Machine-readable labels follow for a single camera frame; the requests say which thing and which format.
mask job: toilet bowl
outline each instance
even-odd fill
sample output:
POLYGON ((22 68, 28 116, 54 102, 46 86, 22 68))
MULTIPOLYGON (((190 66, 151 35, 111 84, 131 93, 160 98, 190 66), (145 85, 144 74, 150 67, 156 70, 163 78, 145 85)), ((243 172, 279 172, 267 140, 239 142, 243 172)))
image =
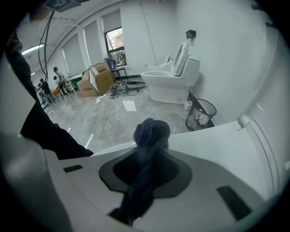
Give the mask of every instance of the toilet bowl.
POLYGON ((149 65, 147 68, 149 71, 170 71, 173 61, 170 58, 170 52, 167 53, 165 61, 162 64, 149 65))
POLYGON ((141 73, 153 101, 173 104, 184 104, 187 101, 188 89, 194 86, 200 68, 200 61, 188 56, 188 48, 188 42, 180 45, 170 71, 141 73))

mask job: toilet lid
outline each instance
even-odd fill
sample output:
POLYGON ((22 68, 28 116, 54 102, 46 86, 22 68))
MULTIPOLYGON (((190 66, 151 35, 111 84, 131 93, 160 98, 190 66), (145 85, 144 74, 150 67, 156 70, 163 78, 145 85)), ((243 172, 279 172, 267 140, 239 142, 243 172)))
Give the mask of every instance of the toilet lid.
POLYGON ((177 53, 174 56, 173 64, 171 66, 171 73, 173 75, 178 76, 181 74, 187 59, 188 48, 189 44, 187 41, 185 41, 177 50, 177 53))

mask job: roller blind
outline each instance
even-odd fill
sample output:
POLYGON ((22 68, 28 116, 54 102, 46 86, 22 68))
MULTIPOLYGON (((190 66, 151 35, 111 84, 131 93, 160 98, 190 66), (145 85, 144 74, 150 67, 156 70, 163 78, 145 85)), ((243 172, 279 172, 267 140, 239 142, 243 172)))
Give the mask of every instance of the roller blind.
POLYGON ((97 21, 93 21, 85 27, 85 36, 91 65, 104 62, 98 36, 97 21))
POLYGON ((103 28, 104 32, 113 30, 115 28, 121 27, 121 14, 120 11, 116 11, 111 14, 107 14, 103 18, 103 28))
POLYGON ((86 70, 82 59, 80 43, 77 34, 74 35, 64 46, 63 52, 68 65, 69 73, 82 73, 86 70))

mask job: black trash can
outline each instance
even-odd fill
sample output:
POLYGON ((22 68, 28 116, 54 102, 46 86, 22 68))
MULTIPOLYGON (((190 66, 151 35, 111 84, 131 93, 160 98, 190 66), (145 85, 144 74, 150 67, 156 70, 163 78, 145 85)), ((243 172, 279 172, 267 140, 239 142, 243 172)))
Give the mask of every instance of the black trash can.
POLYGON ((217 114, 214 105, 204 99, 194 99, 186 119, 186 127, 190 131, 198 131, 208 128, 209 122, 217 114))

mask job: marble floor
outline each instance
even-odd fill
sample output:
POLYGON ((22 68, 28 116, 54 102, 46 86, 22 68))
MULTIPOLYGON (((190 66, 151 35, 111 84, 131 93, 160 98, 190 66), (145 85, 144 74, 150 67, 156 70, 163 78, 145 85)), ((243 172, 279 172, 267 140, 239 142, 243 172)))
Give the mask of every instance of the marble floor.
POLYGON ((133 141, 136 126, 149 117, 167 122, 171 134, 189 131, 185 126, 189 111, 183 105, 151 100, 147 87, 140 89, 135 96, 109 97, 110 93, 107 93, 97 103, 99 96, 82 97, 77 92, 77 95, 71 94, 44 110, 53 123, 58 123, 79 144, 94 153, 133 141), (136 111, 126 111, 123 101, 134 101, 136 111))

